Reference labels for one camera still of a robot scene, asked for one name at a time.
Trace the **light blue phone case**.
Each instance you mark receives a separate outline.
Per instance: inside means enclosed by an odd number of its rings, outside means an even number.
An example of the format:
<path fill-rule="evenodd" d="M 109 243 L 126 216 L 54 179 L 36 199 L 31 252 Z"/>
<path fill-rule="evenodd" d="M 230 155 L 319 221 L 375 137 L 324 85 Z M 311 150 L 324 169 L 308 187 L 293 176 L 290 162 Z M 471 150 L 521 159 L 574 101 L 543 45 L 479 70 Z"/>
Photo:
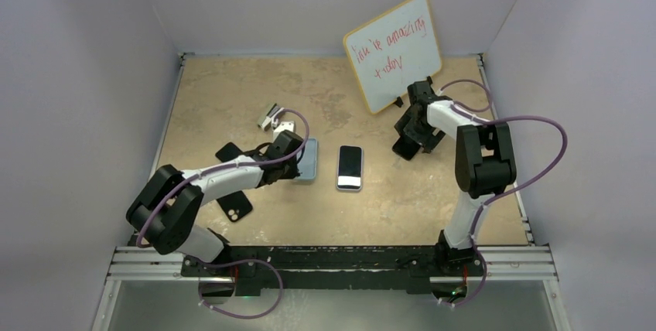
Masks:
<path fill-rule="evenodd" d="M 294 178 L 301 183 L 311 183 L 316 178 L 318 156 L 318 141 L 316 138 L 309 138 L 302 155 L 297 157 L 297 166 L 299 175 Z"/>

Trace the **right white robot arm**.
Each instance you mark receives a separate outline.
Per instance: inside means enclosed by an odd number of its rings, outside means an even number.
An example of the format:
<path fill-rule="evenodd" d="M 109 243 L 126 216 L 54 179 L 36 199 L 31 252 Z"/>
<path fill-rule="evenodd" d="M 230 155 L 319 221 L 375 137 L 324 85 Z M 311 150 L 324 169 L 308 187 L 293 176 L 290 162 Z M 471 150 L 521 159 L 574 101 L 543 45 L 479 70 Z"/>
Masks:
<path fill-rule="evenodd" d="M 516 180 L 511 132 L 505 122 L 488 121 L 436 93 L 431 78 L 407 88 L 409 106 L 394 128 L 392 150 L 405 160 L 430 153 L 446 137 L 456 142 L 454 174 L 460 194 L 456 209 L 436 243 L 434 263 L 446 275 L 477 259 L 474 250 L 485 204 Z"/>

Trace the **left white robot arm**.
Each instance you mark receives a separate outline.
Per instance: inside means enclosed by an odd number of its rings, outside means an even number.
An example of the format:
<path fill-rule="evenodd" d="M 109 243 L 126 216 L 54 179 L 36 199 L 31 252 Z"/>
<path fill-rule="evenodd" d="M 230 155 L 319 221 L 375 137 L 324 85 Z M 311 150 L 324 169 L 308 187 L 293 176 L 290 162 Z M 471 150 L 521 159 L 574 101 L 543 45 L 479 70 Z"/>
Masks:
<path fill-rule="evenodd" d="M 200 260 L 210 275 L 223 275 L 231 265 L 227 242 L 196 225 L 200 208 L 246 189 L 297 177 L 297 155 L 305 143 L 295 132 L 285 130 L 272 143 L 211 167 L 158 168 L 126 213 L 126 220 L 138 231 L 137 245 L 150 245 L 159 254 L 178 251 Z"/>

